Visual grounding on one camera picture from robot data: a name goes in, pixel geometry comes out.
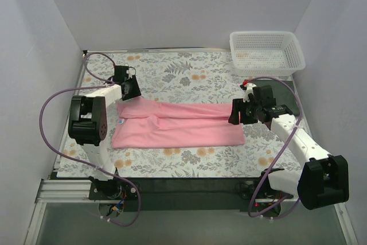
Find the pink t shirt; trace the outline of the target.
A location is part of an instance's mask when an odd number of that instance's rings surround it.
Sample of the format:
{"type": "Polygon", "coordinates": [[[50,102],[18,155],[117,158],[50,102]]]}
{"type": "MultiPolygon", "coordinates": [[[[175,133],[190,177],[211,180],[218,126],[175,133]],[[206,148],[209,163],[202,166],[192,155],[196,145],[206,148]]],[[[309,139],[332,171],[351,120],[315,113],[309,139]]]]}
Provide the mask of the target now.
{"type": "Polygon", "coordinates": [[[118,104],[114,149],[236,146],[245,142],[228,122],[229,103],[166,103],[144,98],[118,104]]]}

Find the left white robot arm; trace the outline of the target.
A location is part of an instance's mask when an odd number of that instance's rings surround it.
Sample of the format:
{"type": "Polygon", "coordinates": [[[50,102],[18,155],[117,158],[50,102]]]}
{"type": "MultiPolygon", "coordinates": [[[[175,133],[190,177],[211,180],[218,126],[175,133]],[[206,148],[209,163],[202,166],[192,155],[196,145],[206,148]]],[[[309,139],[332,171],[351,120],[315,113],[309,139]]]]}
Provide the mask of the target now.
{"type": "Polygon", "coordinates": [[[68,135],[85,151],[95,172],[89,180],[109,199],[121,195],[122,185],[114,180],[115,170],[109,157],[105,138],[108,134],[107,108],[118,100],[141,96],[136,70],[128,65],[117,65],[114,75],[103,88],[73,96],[68,122],[68,135]]]}

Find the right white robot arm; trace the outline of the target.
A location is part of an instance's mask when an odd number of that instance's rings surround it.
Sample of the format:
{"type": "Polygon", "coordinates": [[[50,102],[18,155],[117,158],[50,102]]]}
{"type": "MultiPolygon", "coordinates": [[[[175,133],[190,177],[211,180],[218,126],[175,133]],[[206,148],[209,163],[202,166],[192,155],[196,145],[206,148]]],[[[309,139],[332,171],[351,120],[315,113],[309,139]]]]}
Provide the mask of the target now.
{"type": "Polygon", "coordinates": [[[271,86],[245,82],[241,88],[245,96],[233,100],[229,123],[266,125],[284,143],[282,150],[289,149],[302,167],[301,173],[292,173],[270,166],[260,176],[251,201],[259,192],[269,198],[279,192],[292,195],[309,210],[348,201],[347,160],[329,153],[300,128],[300,117],[286,105],[277,104],[271,86]]]}

